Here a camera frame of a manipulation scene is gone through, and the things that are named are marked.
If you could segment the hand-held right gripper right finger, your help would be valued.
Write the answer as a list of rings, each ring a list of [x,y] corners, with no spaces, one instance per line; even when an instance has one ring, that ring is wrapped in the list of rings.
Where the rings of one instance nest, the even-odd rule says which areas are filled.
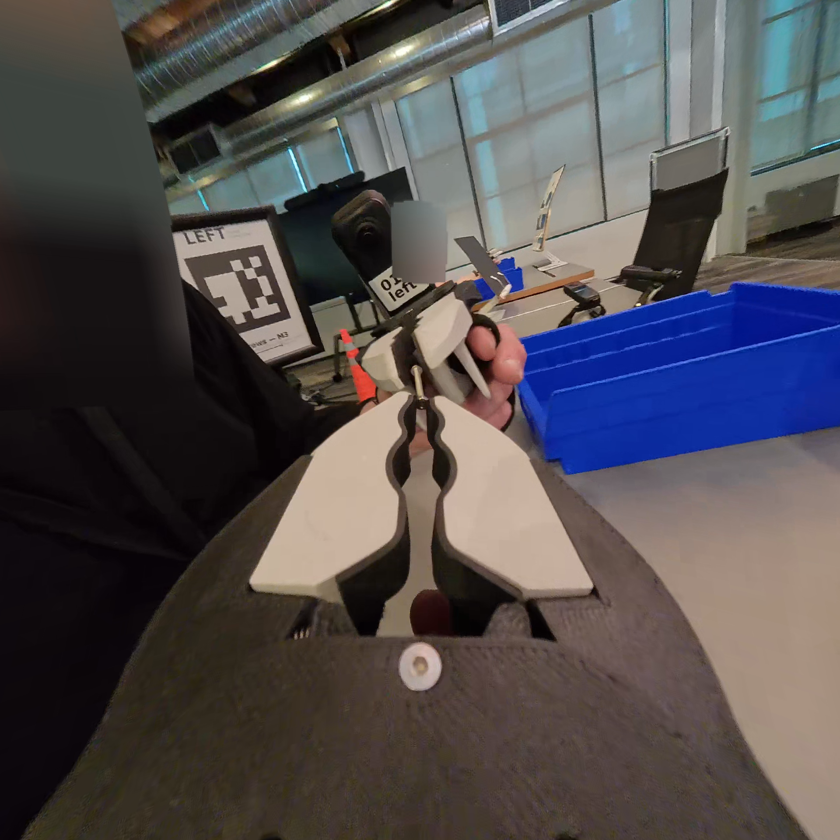
[[[481,635],[498,607],[580,599],[595,585],[530,457],[444,396],[427,408],[439,488],[432,567],[454,630]]]

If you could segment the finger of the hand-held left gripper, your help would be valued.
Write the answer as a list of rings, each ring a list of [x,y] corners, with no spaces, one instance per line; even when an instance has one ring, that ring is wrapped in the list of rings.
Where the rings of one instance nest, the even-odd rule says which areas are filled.
[[[394,329],[364,349],[361,367],[382,391],[415,391],[415,350],[410,332]]]
[[[466,344],[473,319],[469,308],[456,297],[441,297],[416,317],[413,340],[428,373],[448,366],[448,359]]]

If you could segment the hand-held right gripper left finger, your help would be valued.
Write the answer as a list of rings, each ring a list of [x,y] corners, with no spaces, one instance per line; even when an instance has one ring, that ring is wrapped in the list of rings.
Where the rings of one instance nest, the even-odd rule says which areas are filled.
[[[250,576],[254,592],[340,604],[356,631],[378,630],[410,572],[403,487],[416,419],[417,399],[397,394],[317,447]]]

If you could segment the person's left forearm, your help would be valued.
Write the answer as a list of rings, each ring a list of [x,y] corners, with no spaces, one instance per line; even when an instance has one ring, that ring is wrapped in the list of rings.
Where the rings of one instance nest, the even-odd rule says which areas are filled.
[[[226,355],[231,372],[224,374],[224,383],[234,386],[236,406],[245,411],[247,425],[255,434],[259,470],[265,478],[277,478],[379,403],[375,396],[360,403],[315,407],[241,340],[236,344],[237,349]]]

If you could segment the person's left hand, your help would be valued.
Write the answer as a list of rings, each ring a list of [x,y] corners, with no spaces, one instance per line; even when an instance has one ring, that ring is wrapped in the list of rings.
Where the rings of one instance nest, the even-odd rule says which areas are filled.
[[[428,373],[415,350],[416,364],[423,369],[427,400],[444,396],[502,433],[515,415],[516,388],[522,382],[527,352],[508,326],[486,314],[472,318],[473,326],[464,345],[448,359],[448,366]],[[390,396],[403,391],[377,391]]]

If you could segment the orange traffic cone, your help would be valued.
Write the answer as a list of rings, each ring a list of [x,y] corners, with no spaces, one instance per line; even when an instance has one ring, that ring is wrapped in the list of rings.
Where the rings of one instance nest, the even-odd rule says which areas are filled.
[[[359,351],[355,347],[350,333],[342,329],[339,333],[342,350],[349,366],[355,393],[360,404],[378,403],[377,386],[359,363]]]

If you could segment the black monitor screen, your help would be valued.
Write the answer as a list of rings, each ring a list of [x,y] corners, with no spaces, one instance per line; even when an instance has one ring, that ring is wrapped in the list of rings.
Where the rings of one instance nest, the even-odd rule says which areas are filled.
[[[333,215],[366,190],[382,194],[389,203],[413,198],[406,169],[402,167],[371,179],[356,172],[319,184],[284,202],[278,222],[312,308],[339,298],[348,298],[353,304],[371,300],[331,233]]]

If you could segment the black tilted panel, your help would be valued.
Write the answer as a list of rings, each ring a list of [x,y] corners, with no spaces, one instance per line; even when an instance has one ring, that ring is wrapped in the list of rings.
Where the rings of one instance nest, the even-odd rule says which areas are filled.
[[[500,300],[507,298],[511,291],[511,283],[478,239],[473,236],[456,237],[454,242],[468,258],[477,276],[486,283],[491,296]]]

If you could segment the wooden-top table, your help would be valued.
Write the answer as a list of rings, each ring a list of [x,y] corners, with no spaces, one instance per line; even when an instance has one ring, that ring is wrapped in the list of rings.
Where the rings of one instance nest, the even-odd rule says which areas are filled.
[[[587,281],[594,278],[594,270],[580,266],[571,262],[565,262],[561,266],[549,268],[547,271],[540,271],[534,268],[533,263],[539,261],[543,255],[528,251],[524,257],[502,257],[496,259],[498,266],[501,263],[510,261],[515,264],[517,268],[521,269],[523,288],[521,290],[510,291],[505,297],[491,297],[488,301],[477,303],[473,307],[473,311],[480,310],[482,307],[500,306],[503,303],[513,303],[514,301],[524,300],[546,292],[558,290],[564,286],[575,282]]]

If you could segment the framed black-white marker sign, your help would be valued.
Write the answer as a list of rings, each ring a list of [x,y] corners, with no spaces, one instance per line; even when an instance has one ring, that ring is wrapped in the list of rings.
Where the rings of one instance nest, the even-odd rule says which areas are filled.
[[[272,205],[171,217],[178,265],[240,339],[269,365],[324,351]]]

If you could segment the small black device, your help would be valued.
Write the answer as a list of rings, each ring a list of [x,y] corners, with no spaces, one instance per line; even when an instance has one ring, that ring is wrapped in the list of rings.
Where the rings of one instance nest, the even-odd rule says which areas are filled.
[[[582,319],[598,319],[606,315],[601,295],[581,281],[574,281],[562,286],[563,294],[572,300],[574,307],[558,323],[558,329],[571,326]]]

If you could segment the curved instruction board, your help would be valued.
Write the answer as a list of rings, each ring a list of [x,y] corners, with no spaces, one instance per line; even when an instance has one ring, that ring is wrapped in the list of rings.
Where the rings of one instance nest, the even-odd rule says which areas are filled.
[[[543,193],[532,238],[532,251],[535,253],[542,253],[545,249],[545,240],[550,226],[553,199],[557,193],[564,170],[565,164],[562,164],[551,174]]]

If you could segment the black office chair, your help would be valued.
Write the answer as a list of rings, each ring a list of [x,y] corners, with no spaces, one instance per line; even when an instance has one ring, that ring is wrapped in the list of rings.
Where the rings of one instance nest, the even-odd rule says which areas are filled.
[[[647,217],[633,262],[612,283],[638,293],[635,307],[693,291],[728,181],[729,127],[649,156]]]

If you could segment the silver ventilation duct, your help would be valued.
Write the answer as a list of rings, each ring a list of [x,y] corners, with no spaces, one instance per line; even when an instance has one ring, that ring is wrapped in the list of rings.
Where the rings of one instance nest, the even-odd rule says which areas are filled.
[[[377,14],[391,2],[225,2],[175,31],[174,39],[135,70],[145,117],[159,124],[213,93],[277,68],[305,47],[328,40],[339,29]],[[425,76],[436,66],[459,62],[483,50],[494,37],[487,3],[383,48],[278,100],[268,120],[299,125],[330,110],[365,102],[380,91]]]

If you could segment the grey wall heater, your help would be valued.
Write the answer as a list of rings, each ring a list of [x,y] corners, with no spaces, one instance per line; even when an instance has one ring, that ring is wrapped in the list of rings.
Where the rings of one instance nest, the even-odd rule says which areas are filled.
[[[832,221],[837,215],[838,174],[769,191],[748,210],[747,242]]]

